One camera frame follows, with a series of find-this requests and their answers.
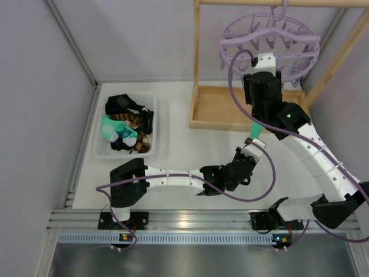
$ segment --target white wall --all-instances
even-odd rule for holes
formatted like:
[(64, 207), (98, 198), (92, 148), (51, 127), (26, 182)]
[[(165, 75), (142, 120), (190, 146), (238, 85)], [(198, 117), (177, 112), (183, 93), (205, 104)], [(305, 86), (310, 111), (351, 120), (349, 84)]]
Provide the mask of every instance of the white wall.
[[(192, 0), (55, 3), (98, 80), (193, 78)], [(255, 6), (201, 6), (201, 77), (225, 80), (227, 72), (220, 70), (218, 59), (221, 33), (240, 16), (269, 10)], [(289, 8), (287, 15), (323, 35), (336, 11)]]
[[(348, 11), (306, 87), (314, 85), (361, 12), (361, 9)], [(366, 32), (312, 107), (321, 137), (345, 167), (362, 181), (369, 181), (368, 45), (369, 32)], [(369, 235), (368, 206), (362, 205), (356, 214), (364, 235)]]
[(92, 86), (41, 0), (0, 3), (0, 276), (31, 276)]

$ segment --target wooden drying rack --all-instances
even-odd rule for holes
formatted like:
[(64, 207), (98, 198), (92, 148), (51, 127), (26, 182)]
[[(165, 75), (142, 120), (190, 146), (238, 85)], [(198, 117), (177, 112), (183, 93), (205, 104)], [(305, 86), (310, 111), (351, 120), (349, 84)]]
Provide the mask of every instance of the wooden drying rack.
[[(251, 121), (236, 107), (228, 87), (210, 87), (198, 83), (200, 5), (255, 5), (256, 3), (258, 6), (282, 6), (283, 0), (194, 0), (194, 86), (190, 128), (246, 132), (251, 130)], [(369, 0), (289, 0), (288, 6), (365, 8), (310, 93), (305, 96), (304, 91), (283, 91), (285, 101), (295, 102), (308, 111), (369, 27)], [(235, 93), (240, 103), (245, 103), (243, 90), (235, 88)], [(244, 105), (244, 108), (251, 113), (250, 105)]]

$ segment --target wooden base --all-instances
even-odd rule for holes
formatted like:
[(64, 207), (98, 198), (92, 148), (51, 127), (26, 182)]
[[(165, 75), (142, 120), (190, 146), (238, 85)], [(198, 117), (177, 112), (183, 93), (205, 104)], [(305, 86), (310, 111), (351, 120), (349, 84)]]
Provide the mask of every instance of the wooden base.
[[(194, 86), (190, 114), (190, 128), (228, 131), (251, 131), (249, 120), (234, 103), (228, 87)], [(246, 105), (244, 91), (235, 88), (237, 100), (251, 113), (251, 105)], [(302, 105), (303, 91), (283, 91), (283, 100)]]

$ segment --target white robotic arm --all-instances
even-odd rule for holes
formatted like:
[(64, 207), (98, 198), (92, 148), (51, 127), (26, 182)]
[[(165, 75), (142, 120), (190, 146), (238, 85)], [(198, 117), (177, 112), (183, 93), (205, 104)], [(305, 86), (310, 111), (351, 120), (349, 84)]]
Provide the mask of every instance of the white robotic arm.
[[(253, 139), (253, 143), (260, 148), (265, 148), (265, 144), (257, 138)], [(111, 208), (120, 221), (127, 221), (130, 219), (130, 207), (145, 193), (178, 192), (204, 196), (220, 194), (191, 176), (201, 177), (221, 191), (234, 191), (239, 184), (250, 183), (252, 171), (261, 156), (262, 151), (258, 147), (247, 143), (237, 147), (233, 161), (225, 166), (205, 166), (201, 169), (180, 171), (146, 166), (142, 159), (131, 160), (110, 172), (111, 182), (130, 179), (134, 176), (145, 176), (148, 179), (145, 182), (137, 181), (111, 187)]]
[[(280, 199), (269, 209), (268, 226), (270, 229), (277, 229), (286, 226), (286, 222), (307, 219), (318, 220), (332, 229), (337, 228), (364, 202), (364, 198), (357, 191), (357, 187), (322, 152), (323, 150), (328, 152), (339, 164), (318, 136), (308, 115), (299, 105), (283, 102), (281, 72), (276, 71), (276, 60), (273, 54), (260, 54), (255, 73), (244, 75), (243, 82), (246, 103), (253, 105), (253, 117), (274, 128), (267, 127), (296, 154), (323, 190), (323, 194), (313, 197)], [(317, 149), (299, 137), (276, 131), (275, 127), (307, 137), (322, 149)], [(263, 142), (257, 139), (253, 142), (262, 149), (265, 148)], [(250, 183), (252, 170), (261, 155), (262, 152), (258, 147), (246, 144), (236, 149), (233, 161), (225, 166), (205, 166), (191, 171), (154, 169), (144, 165), (142, 159), (134, 159), (110, 172), (112, 183), (133, 177), (144, 179), (144, 177), (159, 175), (159, 178), (112, 186), (111, 207), (118, 220), (126, 221), (130, 217), (130, 207), (146, 192), (177, 191), (205, 196), (220, 194), (201, 181), (191, 178), (191, 175), (200, 176), (221, 191), (234, 191), (239, 184)], [(362, 187), (369, 192), (369, 183), (362, 184)]]

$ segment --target lavender clothes hanger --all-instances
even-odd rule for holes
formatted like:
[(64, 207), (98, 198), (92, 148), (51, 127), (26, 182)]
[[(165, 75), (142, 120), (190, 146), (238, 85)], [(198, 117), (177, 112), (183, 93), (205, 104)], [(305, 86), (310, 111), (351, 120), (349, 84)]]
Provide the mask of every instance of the lavender clothes hanger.
[[(310, 71), (318, 59), (320, 36), (314, 35), (314, 33), (300, 21), (286, 16), (285, 12), (287, 7), (288, 0), (284, 0), (280, 14), (275, 14), (274, 9), (276, 7), (271, 7), (270, 13), (249, 14), (235, 20), (227, 26), (220, 39), (219, 58), (222, 59), (221, 69), (224, 69), (226, 63), (229, 65), (233, 58), (233, 55), (227, 54), (229, 48), (237, 47), (238, 50), (241, 50), (244, 44), (250, 43), (256, 51), (259, 51), (260, 40), (264, 38), (269, 48), (273, 50), (276, 45), (277, 37), (281, 39), (284, 47), (288, 51), (290, 51), (292, 45), (298, 43), (305, 44), (303, 51), (300, 53), (278, 54), (274, 52), (274, 56), (277, 60), (277, 70), (285, 69), (282, 82), (292, 82), (292, 85), (297, 86), (301, 77), (305, 76)], [(267, 19), (266, 28), (258, 29), (260, 27), (260, 21), (258, 23), (255, 22), (260, 19)], [(248, 33), (231, 32), (232, 27), (247, 20), (251, 20)], [(281, 28), (276, 27), (276, 23), (279, 21), (284, 21)], [(295, 29), (286, 29), (287, 25)], [(249, 59), (250, 57), (248, 55), (241, 55), (237, 58), (238, 61)], [(285, 65), (278, 67), (278, 62), (283, 59), (294, 59), (295, 61), (289, 69), (285, 68)], [(306, 60), (303, 64), (299, 63), (302, 59)], [(243, 67), (239, 65), (238, 67), (234, 67), (234, 71), (236, 74), (242, 75), (248, 67), (248, 64)]]

